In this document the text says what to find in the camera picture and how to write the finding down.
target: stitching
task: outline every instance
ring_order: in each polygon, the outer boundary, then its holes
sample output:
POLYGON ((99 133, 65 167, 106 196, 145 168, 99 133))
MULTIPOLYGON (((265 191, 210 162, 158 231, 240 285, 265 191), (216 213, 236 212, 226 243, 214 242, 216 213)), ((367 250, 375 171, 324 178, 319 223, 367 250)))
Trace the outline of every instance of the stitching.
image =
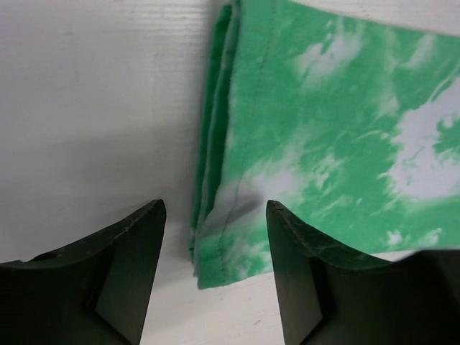
MULTIPOLYGON (((252 95, 252 107, 251 107, 251 113, 249 118, 253 119, 254 115, 256 113, 256 105, 257 101, 259 100, 260 96, 260 87, 261 87, 261 81, 262 81, 262 76, 265 71, 265 64, 267 62, 268 56, 270 55, 270 52, 272 50, 272 44, 273 44, 273 34, 274 34, 274 23, 275 23, 275 13, 276 13, 276 5, 277 5, 277 0, 270 0, 270 7, 271 7, 271 13, 270 13, 270 23, 269 25, 269 32, 268 32, 268 38, 267 38, 267 44, 265 45, 265 51, 264 55, 262 56, 262 62, 260 63, 260 68, 259 68, 259 74, 257 76, 256 80, 256 86, 254 89, 254 93, 252 95)), ((244 144, 244 153, 246 157, 246 152, 248 151, 248 146, 249 146, 249 140, 246 139, 246 142, 244 144)), ((245 159, 241 160, 241 168, 245 166, 245 159)), ((218 241, 218 255, 221 260, 221 284, 223 285, 225 283, 224 279, 224 273, 225 273, 225 266, 224 266, 224 249, 222 247, 222 241, 224 239, 224 233, 226 230, 226 227, 228 226, 229 220, 231 216, 233 215, 234 209, 238 203, 238 192, 242 184, 244 174, 238 179, 238 182, 236 183, 236 188, 235 188, 235 197, 234 197, 234 202, 230 208, 229 215, 227 216, 224 225, 222 226, 221 230, 221 235, 218 241)))

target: white surface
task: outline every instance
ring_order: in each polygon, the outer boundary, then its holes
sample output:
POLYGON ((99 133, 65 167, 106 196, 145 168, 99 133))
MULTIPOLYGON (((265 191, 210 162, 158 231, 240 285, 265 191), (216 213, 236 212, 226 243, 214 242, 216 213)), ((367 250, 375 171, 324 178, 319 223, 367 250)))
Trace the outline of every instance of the white surface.
MULTIPOLYGON (((142 344, 279 345, 272 275, 197 291, 188 262, 209 1, 0 0, 0 262, 161 197, 142 344)), ((457 0, 303 2, 460 34, 457 0)))

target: folded cloth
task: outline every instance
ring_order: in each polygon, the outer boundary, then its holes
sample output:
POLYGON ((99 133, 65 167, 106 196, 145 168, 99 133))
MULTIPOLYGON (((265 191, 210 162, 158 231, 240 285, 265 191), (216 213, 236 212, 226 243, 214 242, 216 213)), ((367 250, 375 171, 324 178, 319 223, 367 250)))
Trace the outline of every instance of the folded cloth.
POLYGON ((460 245, 460 39, 288 0, 226 5, 190 249, 200 288, 272 269, 267 200, 371 253, 460 245))

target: green cloth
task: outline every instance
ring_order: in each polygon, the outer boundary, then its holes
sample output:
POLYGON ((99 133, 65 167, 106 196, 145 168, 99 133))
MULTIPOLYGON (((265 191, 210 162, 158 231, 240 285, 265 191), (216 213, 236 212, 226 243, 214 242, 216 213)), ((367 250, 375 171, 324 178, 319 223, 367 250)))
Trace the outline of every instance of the green cloth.
POLYGON ((216 25, 192 219, 198 286, 272 269, 265 206, 372 254, 460 245, 460 39, 288 0, 216 25))

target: tie-dye cloth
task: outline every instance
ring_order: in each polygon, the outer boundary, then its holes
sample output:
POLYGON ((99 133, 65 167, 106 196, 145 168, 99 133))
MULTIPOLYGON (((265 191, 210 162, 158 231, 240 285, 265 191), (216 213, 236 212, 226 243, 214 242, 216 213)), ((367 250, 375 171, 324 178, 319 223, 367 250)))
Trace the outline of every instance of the tie-dye cloth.
POLYGON ((460 245, 460 39, 288 0, 225 6, 203 111, 200 288, 272 269, 265 205, 366 253, 460 245))

